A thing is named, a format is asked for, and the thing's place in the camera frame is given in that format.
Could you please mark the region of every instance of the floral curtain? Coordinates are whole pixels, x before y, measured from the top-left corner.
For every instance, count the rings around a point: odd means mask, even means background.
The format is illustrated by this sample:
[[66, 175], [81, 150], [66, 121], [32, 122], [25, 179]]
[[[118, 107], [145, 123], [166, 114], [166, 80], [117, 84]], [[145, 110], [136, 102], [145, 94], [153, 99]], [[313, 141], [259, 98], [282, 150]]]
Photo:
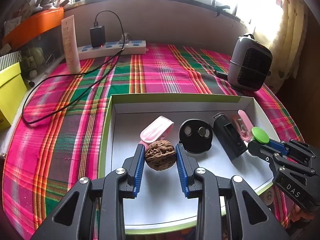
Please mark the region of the floral curtain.
[[265, 83], [276, 93], [288, 77], [296, 77], [304, 44], [308, 8], [303, 0], [256, 0], [254, 36], [270, 49], [271, 75]]

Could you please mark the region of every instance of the black round object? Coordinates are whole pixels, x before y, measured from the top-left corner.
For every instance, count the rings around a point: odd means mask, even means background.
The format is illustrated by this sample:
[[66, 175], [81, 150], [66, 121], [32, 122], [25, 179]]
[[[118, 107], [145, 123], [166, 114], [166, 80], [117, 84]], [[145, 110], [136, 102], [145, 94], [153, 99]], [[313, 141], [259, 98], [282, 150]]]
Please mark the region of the black round object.
[[179, 130], [179, 143], [183, 144], [186, 151], [194, 154], [203, 153], [211, 148], [211, 126], [199, 119], [184, 121]]

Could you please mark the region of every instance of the green round cap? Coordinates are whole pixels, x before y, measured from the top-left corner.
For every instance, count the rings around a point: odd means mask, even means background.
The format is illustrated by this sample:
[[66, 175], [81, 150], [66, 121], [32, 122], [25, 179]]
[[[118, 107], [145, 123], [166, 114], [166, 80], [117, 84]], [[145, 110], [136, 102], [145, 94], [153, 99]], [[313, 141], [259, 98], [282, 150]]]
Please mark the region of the green round cap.
[[257, 140], [259, 143], [267, 144], [270, 141], [268, 134], [260, 127], [252, 127], [251, 132], [253, 139]]

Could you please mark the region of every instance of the striped tablecloth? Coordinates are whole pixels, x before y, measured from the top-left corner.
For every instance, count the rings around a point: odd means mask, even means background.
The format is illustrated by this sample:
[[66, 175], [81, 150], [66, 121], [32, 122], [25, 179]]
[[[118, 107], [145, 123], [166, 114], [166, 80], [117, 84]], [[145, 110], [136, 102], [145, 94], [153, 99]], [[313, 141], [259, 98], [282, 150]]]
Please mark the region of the striped tablecloth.
[[[27, 126], [17, 124], [3, 175], [3, 208], [24, 239], [30, 239], [43, 219], [72, 185], [83, 176], [97, 178], [101, 132], [108, 100], [122, 93], [205, 93], [246, 95], [260, 104], [281, 140], [302, 140], [287, 110], [263, 86], [257, 92], [238, 92], [214, 70], [227, 71], [230, 57], [190, 47], [148, 44], [145, 55], [121, 56], [106, 79], [78, 103], [51, 118]], [[82, 72], [105, 58], [82, 60]], [[106, 73], [110, 65], [89, 75], [59, 77], [43, 83], [25, 109], [34, 120], [57, 110]], [[65, 63], [52, 75], [67, 73]], [[292, 202], [275, 188], [274, 213], [282, 225], [289, 222]]]

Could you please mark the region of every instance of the white wall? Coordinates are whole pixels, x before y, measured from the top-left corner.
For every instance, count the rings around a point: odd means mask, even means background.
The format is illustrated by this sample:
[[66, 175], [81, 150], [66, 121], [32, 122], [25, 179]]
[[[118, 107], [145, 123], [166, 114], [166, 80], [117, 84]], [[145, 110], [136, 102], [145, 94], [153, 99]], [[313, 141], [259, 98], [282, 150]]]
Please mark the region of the white wall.
[[[82, 5], [65, 12], [75, 16], [78, 47], [88, 45], [90, 28], [96, 14], [102, 10], [114, 11], [120, 17], [124, 31], [134, 40], [166, 43], [211, 49], [232, 55], [239, 36], [247, 27], [229, 17], [198, 6], [169, 0], [106, 0]], [[121, 29], [111, 13], [98, 16], [99, 25], [105, 26], [106, 40], [117, 41]]]

